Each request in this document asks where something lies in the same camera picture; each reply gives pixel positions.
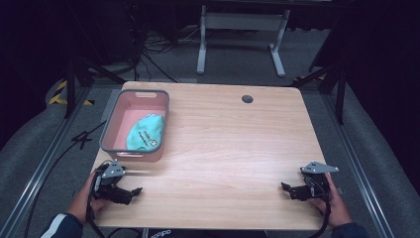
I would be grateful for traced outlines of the pink basket with grey rim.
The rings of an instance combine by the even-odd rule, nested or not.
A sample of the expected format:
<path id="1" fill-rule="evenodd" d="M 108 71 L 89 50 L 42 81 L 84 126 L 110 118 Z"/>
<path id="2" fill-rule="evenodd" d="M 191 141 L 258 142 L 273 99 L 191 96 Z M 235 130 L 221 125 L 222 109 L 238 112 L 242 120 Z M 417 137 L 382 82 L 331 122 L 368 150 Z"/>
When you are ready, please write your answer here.
<path id="1" fill-rule="evenodd" d="M 101 136 L 100 147 L 112 159 L 122 161 L 158 161 L 163 152 L 163 138 L 168 114 L 169 95 L 164 90 L 125 89 L 118 93 Z M 131 128 L 148 114 L 164 119 L 160 146 L 152 152 L 128 150 L 127 136 Z"/>

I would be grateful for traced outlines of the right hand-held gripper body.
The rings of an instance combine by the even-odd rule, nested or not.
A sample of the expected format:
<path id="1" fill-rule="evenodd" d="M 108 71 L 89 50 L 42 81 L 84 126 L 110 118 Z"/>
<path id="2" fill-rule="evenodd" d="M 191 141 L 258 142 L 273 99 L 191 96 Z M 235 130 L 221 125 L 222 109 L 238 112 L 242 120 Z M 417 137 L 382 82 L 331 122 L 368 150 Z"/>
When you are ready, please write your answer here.
<path id="1" fill-rule="evenodd" d="M 330 187 L 326 179 L 326 173 L 337 173 L 339 168 L 312 161 L 300 170 L 306 184 L 303 200 L 307 200 L 328 196 Z"/>

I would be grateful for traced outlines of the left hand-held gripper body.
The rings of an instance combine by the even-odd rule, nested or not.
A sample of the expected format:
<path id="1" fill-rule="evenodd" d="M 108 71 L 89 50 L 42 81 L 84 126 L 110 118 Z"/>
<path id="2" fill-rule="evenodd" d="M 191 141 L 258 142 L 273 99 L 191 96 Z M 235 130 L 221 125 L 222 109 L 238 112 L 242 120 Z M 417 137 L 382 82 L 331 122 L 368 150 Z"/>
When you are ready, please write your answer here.
<path id="1" fill-rule="evenodd" d="M 95 170 L 93 197 L 106 200 L 131 200 L 133 195 L 130 191 L 117 187 L 118 181 L 124 174 L 125 168 L 117 159 L 102 163 Z"/>

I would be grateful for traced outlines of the yellow black hazard tape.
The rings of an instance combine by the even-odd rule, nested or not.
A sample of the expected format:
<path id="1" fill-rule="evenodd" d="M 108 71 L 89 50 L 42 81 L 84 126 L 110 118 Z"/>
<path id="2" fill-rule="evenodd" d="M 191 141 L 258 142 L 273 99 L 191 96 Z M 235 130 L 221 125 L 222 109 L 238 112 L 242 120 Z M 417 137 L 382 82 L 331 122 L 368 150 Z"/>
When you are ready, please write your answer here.
<path id="1" fill-rule="evenodd" d="M 50 104 L 62 104 L 62 105 L 67 104 L 67 100 L 60 97 L 63 91 L 65 90 L 66 86 L 67 86 L 67 81 L 64 79 L 57 86 L 54 94 L 52 95 L 52 98 L 50 99 Z M 86 99 L 83 102 L 83 104 L 86 106 L 93 106 L 95 104 L 95 101 Z"/>

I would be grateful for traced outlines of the black tripod stand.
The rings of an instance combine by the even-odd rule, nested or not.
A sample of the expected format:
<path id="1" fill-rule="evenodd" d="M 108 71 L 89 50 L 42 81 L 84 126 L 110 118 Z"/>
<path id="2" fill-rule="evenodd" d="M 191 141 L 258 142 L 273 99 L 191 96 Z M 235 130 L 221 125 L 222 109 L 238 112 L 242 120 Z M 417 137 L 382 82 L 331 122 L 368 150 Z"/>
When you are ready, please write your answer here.
<path id="1" fill-rule="evenodd" d="M 75 82 L 78 80 L 82 87 L 91 87 L 94 79 L 89 71 L 90 68 L 95 69 L 100 74 L 108 77 L 114 82 L 124 84 L 125 79 L 121 78 L 117 74 L 109 71 L 105 67 L 96 64 L 89 59 L 83 57 L 71 58 L 66 68 L 65 79 L 67 82 L 67 105 L 65 118 L 69 118 L 76 106 L 76 92 Z"/>
<path id="2" fill-rule="evenodd" d="M 343 125 L 343 109 L 347 74 L 345 67 L 342 63 L 322 67 L 304 77 L 298 76 L 297 79 L 290 84 L 290 86 L 299 88 L 300 86 L 303 86 L 321 76 L 324 77 L 324 79 L 318 87 L 318 91 L 321 94 L 329 94 L 334 89 L 334 87 L 337 87 L 335 115 L 337 121 L 341 125 Z"/>

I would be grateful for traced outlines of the black cross tape mark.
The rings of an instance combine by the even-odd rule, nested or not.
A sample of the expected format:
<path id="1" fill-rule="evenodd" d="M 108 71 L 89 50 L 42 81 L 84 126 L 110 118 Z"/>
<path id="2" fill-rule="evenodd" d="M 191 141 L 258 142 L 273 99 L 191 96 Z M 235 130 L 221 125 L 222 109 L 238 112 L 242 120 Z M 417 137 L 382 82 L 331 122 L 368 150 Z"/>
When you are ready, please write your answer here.
<path id="1" fill-rule="evenodd" d="M 87 142 L 90 142 L 91 141 L 91 138 L 89 137 L 89 135 L 90 135 L 89 132 L 83 131 L 80 134 L 78 134 L 75 137 L 73 137 L 71 139 L 71 141 L 74 142 L 74 143 L 79 143 L 80 144 L 79 149 L 80 150 L 83 150 L 84 147 L 85 147 L 85 144 Z"/>

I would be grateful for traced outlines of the person's right hand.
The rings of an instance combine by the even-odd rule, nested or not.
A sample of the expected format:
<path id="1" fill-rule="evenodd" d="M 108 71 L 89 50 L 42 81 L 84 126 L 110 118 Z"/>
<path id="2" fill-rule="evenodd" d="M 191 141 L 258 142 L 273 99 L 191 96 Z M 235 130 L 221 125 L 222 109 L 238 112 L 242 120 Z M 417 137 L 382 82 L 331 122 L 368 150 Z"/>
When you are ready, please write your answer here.
<path id="1" fill-rule="evenodd" d="M 348 207 L 340 196 L 331 176 L 329 174 L 325 174 L 325 177 L 330 187 L 329 204 L 331 205 L 331 214 L 328 220 L 329 226 L 331 228 L 335 228 L 340 225 L 352 223 L 353 219 L 350 215 Z"/>

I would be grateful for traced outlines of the white metal stand frame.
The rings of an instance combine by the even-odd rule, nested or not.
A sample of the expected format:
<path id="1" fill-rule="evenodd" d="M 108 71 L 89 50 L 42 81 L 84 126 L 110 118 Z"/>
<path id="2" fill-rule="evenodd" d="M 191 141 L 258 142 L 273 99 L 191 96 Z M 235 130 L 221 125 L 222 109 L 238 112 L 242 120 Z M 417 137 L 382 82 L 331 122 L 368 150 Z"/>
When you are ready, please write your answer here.
<path id="1" fill-rule="evenodd" d="M 285 70 L 279 54 L 280 44 L 286 30 L 290 11 L 284 10 L 280 15 L 245 14 L 245 13 L 215 13 L 209 12 L 206 5 L 201 6 L 200 16 L 200 46 L 196 72 L 205 72 L 206 62 L 206 31 L 212 30 L 247 30 L 277 32 L 276 40 L 268 46 L 271 58 L 279 77 L 285 77 Z"/>

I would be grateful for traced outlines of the teal pouch with dark print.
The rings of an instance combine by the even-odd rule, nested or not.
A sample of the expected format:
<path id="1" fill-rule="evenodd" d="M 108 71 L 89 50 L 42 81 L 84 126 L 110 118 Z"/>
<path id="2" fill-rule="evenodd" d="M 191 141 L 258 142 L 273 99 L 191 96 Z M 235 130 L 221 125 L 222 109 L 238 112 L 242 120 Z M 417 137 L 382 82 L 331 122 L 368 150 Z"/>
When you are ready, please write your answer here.
<path id="1" fill-rule="evenodd" d="M 162 140 L 164 119 L 161 115 L 148 114 L 140 119 L 130 130 L 126 145 L 128 150 L 152 152 Z"/>

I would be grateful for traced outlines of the person's left hand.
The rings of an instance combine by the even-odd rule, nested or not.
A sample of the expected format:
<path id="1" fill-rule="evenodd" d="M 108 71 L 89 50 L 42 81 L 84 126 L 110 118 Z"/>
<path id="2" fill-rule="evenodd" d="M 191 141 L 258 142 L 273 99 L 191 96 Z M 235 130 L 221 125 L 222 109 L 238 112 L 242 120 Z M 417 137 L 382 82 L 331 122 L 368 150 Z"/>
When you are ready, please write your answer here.
<path id="1" fill-rule="evenodd" d="M 77 193 L 73 202 L 67 209 L 67 213 L 76 217 L 81 224 L 86 223 L 87 204 L 90 204 L 93 211 L 97 212 L 110 203 L 109 200 L 105 200 L 105 199 L 92 199 L 91 201 L 88 201 L 90 187 L 91 187 L 94 176 L 95 176 L 95 173 L 92 173 L 89 175 L 83 188 Z"/>

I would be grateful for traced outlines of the aluminium floor rail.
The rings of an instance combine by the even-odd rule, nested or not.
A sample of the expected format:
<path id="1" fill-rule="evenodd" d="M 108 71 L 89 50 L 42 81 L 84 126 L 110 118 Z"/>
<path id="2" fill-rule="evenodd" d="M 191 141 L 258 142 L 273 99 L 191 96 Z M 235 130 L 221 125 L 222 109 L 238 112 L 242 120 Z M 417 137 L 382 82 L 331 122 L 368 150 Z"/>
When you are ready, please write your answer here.
<path id="1" fill-rule="evenodd" d="M 25 188 L 14 206 L 8 219 L 0 230 L 0 238 L 12 238 L 22 221 L 24 220 L 27 213 L 34 207 L 35 198 L 39 194 L 41 186 L 47 179 L 49 170 L 53 167 L 55 162 L 55 156 L 62 144 L 63 138 L 75 115 L 82 107 L 84 100 L 90 93 L 89 87 L 81 87 L 79 92 L 76 94 L 73 101 L 73 107 L 70 109 L 70 114 L 67 118 L 63 118 L 56 130 L 50 145 L 48 146 L 46 153 L 43 155 L 41 161 L 38 163 L 34 173 L 30 177 L 29 181 L 25 185 Z"/>
<path id="2" fill-rule="evenodd" d="M 338 132 L 339 138 L 344 144 L 346 155 L 348 157 L 350 169 L 356 179 L 356 183 L 361 191 L 364 202 L 367 206 L 367 210 L 372 218 L 376 231 L 378 232 L 379 238 L 395 238 L 392 229 L 382 211 L 382 208 L 378 202 L 376 194 L 368 180 L 367 174 L 363 169 L 363 166 L 359 160 L 359 157 L 350 141 L 347 131 L 343 125 L 338 122 L 335 115 L 335 105 L 329 95 L 321 96 L 328 114 L 333 121 L 336 131 Z"/>

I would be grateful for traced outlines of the person's dark printed clothing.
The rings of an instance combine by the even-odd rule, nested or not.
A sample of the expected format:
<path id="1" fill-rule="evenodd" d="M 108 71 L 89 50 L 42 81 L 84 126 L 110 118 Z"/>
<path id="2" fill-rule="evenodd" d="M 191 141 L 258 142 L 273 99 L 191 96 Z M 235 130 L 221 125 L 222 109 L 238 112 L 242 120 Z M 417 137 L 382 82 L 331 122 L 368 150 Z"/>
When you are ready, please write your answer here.
<path id="1" fill-rule="evenodd" d="M 268 238 L 264 231 L 150 229 L 148 238 Z"/>

